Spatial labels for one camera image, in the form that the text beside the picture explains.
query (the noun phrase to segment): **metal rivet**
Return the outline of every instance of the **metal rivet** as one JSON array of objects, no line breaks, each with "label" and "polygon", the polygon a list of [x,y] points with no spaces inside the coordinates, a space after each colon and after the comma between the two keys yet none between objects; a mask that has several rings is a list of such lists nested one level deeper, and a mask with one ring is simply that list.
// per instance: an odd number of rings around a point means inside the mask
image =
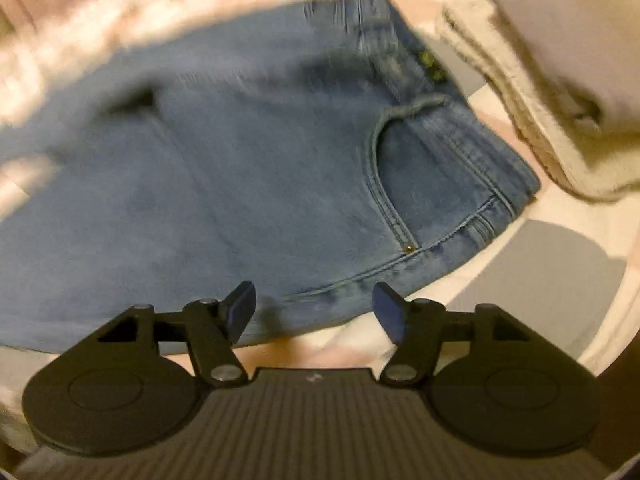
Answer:
[{"label": "metal rivet", "polygon": [[211,377],[221,383],[236,381],[242,377],[242,370],[236,365],[220,365],[213,368]]},{"label": "metal rivet", "polygon": [[409,365],[391,365],[385,369],[385,376],[396,383],[415,379],[418,372]]}]

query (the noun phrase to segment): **blue jeans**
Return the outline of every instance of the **blue jeans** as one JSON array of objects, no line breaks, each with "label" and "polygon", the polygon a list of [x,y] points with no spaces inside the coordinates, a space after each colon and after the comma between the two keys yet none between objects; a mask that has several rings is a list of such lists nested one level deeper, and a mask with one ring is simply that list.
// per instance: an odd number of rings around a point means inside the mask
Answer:
[{"label": "blue jeans", "polygon": [[0,225],[0,344],[252,280],[241,344],[339,324],[482,250],[539,183],[388,0],[296,3],[116,54],[5,131],[58,177]]}]

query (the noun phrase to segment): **patterned bedding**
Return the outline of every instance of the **patterned bedding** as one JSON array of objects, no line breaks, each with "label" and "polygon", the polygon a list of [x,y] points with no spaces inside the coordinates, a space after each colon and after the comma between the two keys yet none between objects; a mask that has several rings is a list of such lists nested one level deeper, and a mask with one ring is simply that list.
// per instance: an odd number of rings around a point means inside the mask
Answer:
[{"label": "patterned bedding", "polygon": [[[78,78],[121,46],[161,41],[201,23],[288,1],[87,0],[69,15],[42,22],[37,31],[25,30],[0,46],[0,121],[23,121],[47,89]],[[476,303],[497,303],[601,373],[640,328],[640,193],[590,203],[561,190],[518,137],[498,95],[438,42],[434,20],[444,0],[393,1],[427,36],[480,119],[529,161],[543,184],[537,200],[489,248],[411,298],[431,298],[461,311],[472,311]],[[1,168],[0,215],[11,214],[51,177],[43,159]],[[373,314],[365,314],[339,327],[236,353],[248,370],[371,367],[379,373],[392,351]],[[460,345],[447,346],[442,361],[464,351]],[[17,449],[33,447],[20,411],[21,391],[53,358],[0,348],[0,436]],[[190,368],[187,355],[172,359]]]}]

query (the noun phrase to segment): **ribbed black surface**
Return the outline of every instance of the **ribbed black surface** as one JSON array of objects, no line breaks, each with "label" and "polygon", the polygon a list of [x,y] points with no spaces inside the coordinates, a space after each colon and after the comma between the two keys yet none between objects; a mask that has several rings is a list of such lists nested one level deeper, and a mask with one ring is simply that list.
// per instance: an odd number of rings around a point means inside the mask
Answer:
[{"label": "ribbed black surface", "polygon": [[156,446],[113,458],[43,449],[20,480],[602,480],[578,450],[543,460],[494,456],[443,430],[418,395],[368,370],[262,370],[210,394],[198,416]]}]

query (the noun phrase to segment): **denim fabric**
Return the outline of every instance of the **denim fabric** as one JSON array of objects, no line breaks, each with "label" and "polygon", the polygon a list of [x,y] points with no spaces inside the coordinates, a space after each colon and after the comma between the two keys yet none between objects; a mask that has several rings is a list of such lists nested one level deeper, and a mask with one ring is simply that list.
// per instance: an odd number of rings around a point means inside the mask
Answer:
[{"label": "denim fabric", "polygon": [[241,280],[241,344],[338,324],[482,250],[538,190],[388,0],[303,2],[121,52],[5,131],[61,171],[0,225],[0,344]]}]

